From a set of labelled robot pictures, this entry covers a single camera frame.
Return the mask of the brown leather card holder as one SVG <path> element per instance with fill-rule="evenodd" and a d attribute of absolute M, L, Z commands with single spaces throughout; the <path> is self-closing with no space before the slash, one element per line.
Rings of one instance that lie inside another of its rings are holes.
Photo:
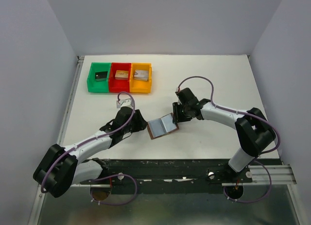
<path fill-rule="evenodd" d="M 173 113 L 169 113 L 161 118 L 148 121 L 147 129 L 150 138 L 156 139 L 177 131 L 179 127 L 173 123 Z"/>

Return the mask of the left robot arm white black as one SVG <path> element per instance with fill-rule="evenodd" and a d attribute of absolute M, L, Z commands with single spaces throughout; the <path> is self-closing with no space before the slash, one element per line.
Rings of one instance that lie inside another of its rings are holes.
<path fill-rule="evenodd" d="M 104 163 L 93 155 L 108 150 L 123 140 L 124 135 L 145 130 L 147 121 L 140 110 L 122 107 L 116 117 L 94 135 L 65 147 L 52 145 L 39 163 L 33 179 L 41 185 L 42 193 L 57 198 L 71 185 L 91 180 L 98 184 L 107 180 Z"/>

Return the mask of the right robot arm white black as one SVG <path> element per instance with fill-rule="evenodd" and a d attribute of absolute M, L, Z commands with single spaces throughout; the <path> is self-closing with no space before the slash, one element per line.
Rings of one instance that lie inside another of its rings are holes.
<path fill-rule="evenodd" d="M 178 101 L 173 103 L 173 123 L 196 118 L 215 121 L 236 130 L 240 148 L 223 171 L 224 178 L 229 182 L 239 179 L 241 171 L 276 138 L 276 133 L 258 108 L 246 111 L 220 108 L 209 99 L 198 100 L 189 88 L 175 94 Z"/>

